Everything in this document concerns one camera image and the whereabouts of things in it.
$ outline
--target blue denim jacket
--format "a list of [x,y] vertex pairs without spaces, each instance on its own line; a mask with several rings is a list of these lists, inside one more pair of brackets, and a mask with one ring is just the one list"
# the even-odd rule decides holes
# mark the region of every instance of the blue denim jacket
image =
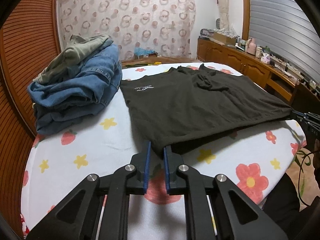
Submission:
[[96,115],[110,103],[122,79],[118,46],[112,44],[69,67],[61,78],[55,84],[32,82],[28,86],[40,134],[51,135],[80,123],[84,116]]

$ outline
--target green cloth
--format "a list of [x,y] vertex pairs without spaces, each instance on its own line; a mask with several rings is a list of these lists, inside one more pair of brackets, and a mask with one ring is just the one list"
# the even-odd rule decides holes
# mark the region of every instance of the green cloth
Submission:
[[108,39],[111,45],[113,41],[109,35],[98,35],[89,38],[72,35],[64,51],[55,57],[33,81],[41,85],[48,84],[55,76],[66,71],[67,67],[79,64]]

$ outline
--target yellow star print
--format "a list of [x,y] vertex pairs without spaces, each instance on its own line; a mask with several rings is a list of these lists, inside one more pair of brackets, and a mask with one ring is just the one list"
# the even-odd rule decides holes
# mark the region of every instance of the yellow star print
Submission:
[[87,155],[82,155],[79,156],[77,155],[75,161],[73,162],[74,164],[77,164],[77,169],[79,170],[81,168],[81,166],[87,166],[88,165],[88,161],[86,160]]
[[49,168],[48,160],[43,160],[39,168],[41,168],[41,173],[44,173],[44,170]]
[[210,164],[212,160],[216,158],[214,154],[212,154],[211,150],[199,150],[200,155],[198,156],[197,160],[199,162],[205,161],[207,164]]
[[273,168],[274,168],[275,170],[281,169],[281,168],[280,168],[280,162],[277,161],[276,158],[274,158],[273,161],[270,161],[270,163],[271,163],[271,165],[273,166]]
[[108,130],[111,126],[116,126],[117,123],[113,121],[114,117],[112,118],[106,118],[104,119],[104,121],[102,123],[100,123],[100,125],[103,125],[103,129],[104,130]]

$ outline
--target electrical cable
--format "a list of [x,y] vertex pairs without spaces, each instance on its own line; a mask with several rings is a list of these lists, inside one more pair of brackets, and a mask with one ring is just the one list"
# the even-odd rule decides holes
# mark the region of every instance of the electrical cable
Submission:
[[317,151],[308,153],[306,156],[304,156],[303,159],[302,159],[302,162],[301,162],[300,170],[299,170],[299,178],[298,178],[298,194],[299,194],[299,199],[300,199],[301,202],[302,202],[304,205],[306,205],[307,207],[309,207],[310,205],[308,205],[307,203],[305,203],[305,202],[302,200],[301,195],[300,195],[300,175],[301,175],[302,165],[303,165],[303,162],[304,162],[305,158],[307,158],[310,154],[314,154],[314,153],[320,153],[320,150],[317,150]]
[[287,77],[289,77],[289,78],[294,78],[293,76],[291,76],[291,75],[288,75],[286,72],[284,72],[284,70],[282,69],[282,68],[280,68],[280,66],[282,66],[282,63],[284,63],[285,61],[284,60],[280,60],[280,59],[278,59],[278,61],[280,62],[280,65],[278,66],[278,67],[276,67],[276,65],[275,65],[275,68],[277,68],[277,69],[279,69],[283,74],[285,74]]

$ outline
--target metal pivot bolt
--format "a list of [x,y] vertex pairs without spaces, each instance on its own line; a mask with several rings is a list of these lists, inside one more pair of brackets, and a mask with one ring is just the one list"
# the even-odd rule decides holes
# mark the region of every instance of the metal pivot bolt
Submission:
[[132,165],[132,164],[128,164],[128,165],[126,165],[124,168],[125,168],[126,171],[133,171],[134,168],[135,168],[135,166]]
[[187,165],[185,165],[185,164],[182,164],[182,165],[179,166],[179,170],[180,171],[187,171],[187,170],[189,170],[189,167]]
[[95,181],[97,179],[97,175],[96,174],[90,174],[87,177],[88,181]]
[[220,181],[220,182],[225,182],[227,180],[227,177],[223,174],[219,174],[217,176],[217,180]]

